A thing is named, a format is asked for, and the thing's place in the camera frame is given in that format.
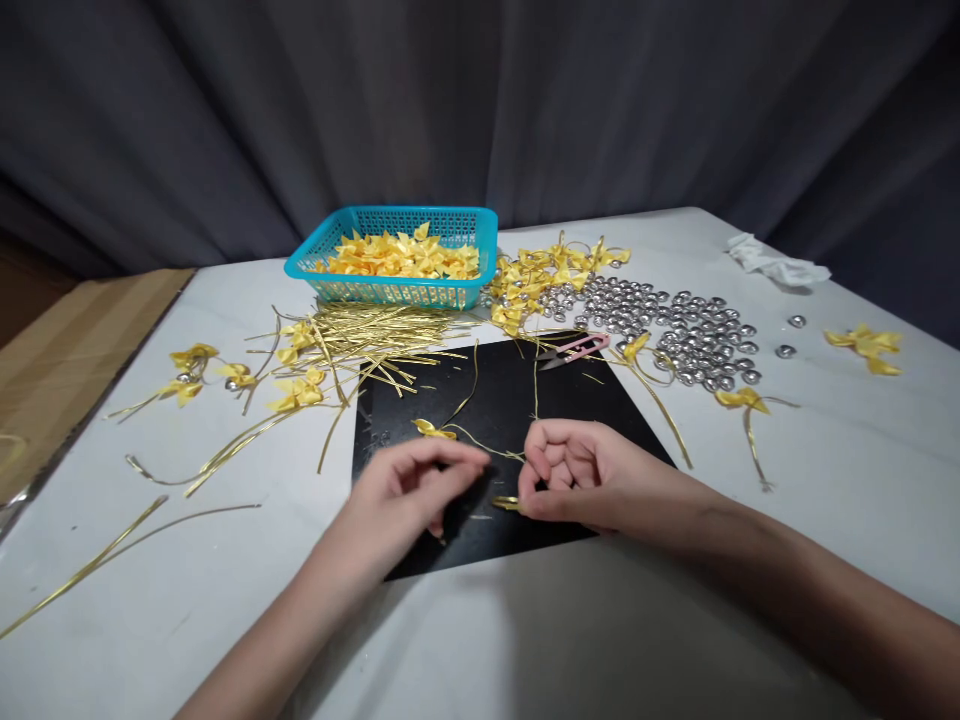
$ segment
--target scissors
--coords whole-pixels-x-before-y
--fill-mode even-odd
[[[584,355],[592,353],[594,350],[603,350],[610,344],[609,335],[588,335],[587,337],[572,342],[569,345],[564,345],[559,347],[556,350],[550,350],[549,352],[542,353],[534,358],[534,362],[539,362],[540,360],[549,360],[546,365],[541,367],[541,370],[553,370],[554,368],[563,367],[567,363],[573,362],[574,360],[579,360]]]

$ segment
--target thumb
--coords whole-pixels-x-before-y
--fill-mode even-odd
[[[608,493],[603,487],[543,490],[520,501],[520,514],[533,520],[610,527],[609,505]]]
[[[429,484],[410,493],[406,499],[417,507],[417,512],[426,526],[438,513],[443,512],[451,500],[466,492],[483,474],[483,469],[482,465],[473,463],[451,465]]]

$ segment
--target plastic basket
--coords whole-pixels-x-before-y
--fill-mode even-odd
[[[413,231],[430,222],[430,235],[439,235],[448,248],[476,246],[480,253],[480,276],[474,280],[420,280],[418,278],[368,277],[311,272],[317,260],[337,254],[340,236],[391,235]],[[497,214],[477,207],[422,207],[403,205],[355,205],[337,210],[314,230],[290,256],[283,268],[287,275],[306,280],[320,300],[420,305],[422,307],[473,307],[480,288],[493,279],[497,260]]]

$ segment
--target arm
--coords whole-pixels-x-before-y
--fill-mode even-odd
[[[960,717],[960,627],[949,620],[604,425],[534,423],[524,449],[525,515],[617,530],[691,563],[885,717]]]
[[[489,456],[440,438],[378,452],[303,567],[204,680],[177,720],[276,717],[344,618],[424,529],[483,472]],[[441,471],[436,463],[448,467]]]

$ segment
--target black cutting board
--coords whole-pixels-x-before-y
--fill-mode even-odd
[[[569,334],[567,338],[562,341],[564,344],[573,341]],[[536,345],[520,341],[520,347],[524,357],[520,356],[517,344],[512,340],[479,347],[477,390],[453,420],[484,445],[516,453],[523,452],[534,409],[533,357]],[[450,352],[467,359],[434,356],[441,361],[440,364],[402,366],[403,370],[417,376],[415,387],[419,392],[416,395],[404,393],[400,398],[392,385],[375,380],[364,382],[365,392],[358,400],[354,482],[377,449],[420,437],[413,420],[423,418],[439,425],[470,393],[474,379],[474,350],[468,347]],[[424,385],[437,389],[427,389]],[[539,372],[537,386],[540,418],[606,423],[673,465],[607,363],[581,359]],[[470,442],[463,433],[457,434],[462,441]],[[493,507],[490,499],[495,495],[517,494],[520,467],[516,460],[493,455],[487,473],[447,508],[444,516],[446,544],[424,533],[387,579],[466,565],[593,535],[580,525],[535,522],[518,513]]]

